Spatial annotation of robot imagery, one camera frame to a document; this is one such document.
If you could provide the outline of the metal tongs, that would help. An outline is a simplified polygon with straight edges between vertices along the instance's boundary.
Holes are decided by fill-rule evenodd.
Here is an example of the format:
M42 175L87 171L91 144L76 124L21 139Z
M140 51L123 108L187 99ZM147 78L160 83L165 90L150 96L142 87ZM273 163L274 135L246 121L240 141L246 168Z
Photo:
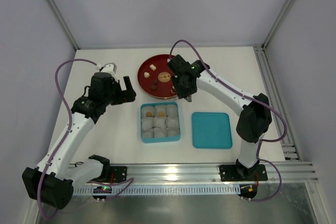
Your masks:
M184 100L186 100L187 102L192 102L192 96L191 95L188 95L184 98Z

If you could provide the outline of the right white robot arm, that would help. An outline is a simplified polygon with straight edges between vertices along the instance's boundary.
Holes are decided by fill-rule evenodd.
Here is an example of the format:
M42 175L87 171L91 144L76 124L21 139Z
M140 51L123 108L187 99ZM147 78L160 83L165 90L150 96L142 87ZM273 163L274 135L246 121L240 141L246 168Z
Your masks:
M182 56L176 55L167 61L172 72L172 83L179 99L187 99L199 89L219 99L238 116L236 132L242 139L240 153L235 164L234 175L241 180L254 179L260 161L261 139L272 122L269 100L260 93L247 98L247 94L239 93L237 88L225 82L209 65L196 60L189 63Z

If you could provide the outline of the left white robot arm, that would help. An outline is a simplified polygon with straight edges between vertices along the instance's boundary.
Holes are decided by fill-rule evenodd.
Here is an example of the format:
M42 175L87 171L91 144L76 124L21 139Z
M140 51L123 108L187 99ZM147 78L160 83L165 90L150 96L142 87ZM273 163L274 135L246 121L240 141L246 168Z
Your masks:
M47 155L35 168L26 168L22 179L31 199L58 210L70 202L75 189L87 182L105 183L111 178L108 158L91 155L79 167L69 170L68 166L78 147L97 123L109 105L135 101L136 93L130 78L123 78L125 90L120 82L106 72L96 72L88 86L87 96L78 98L70 111L70 120Z

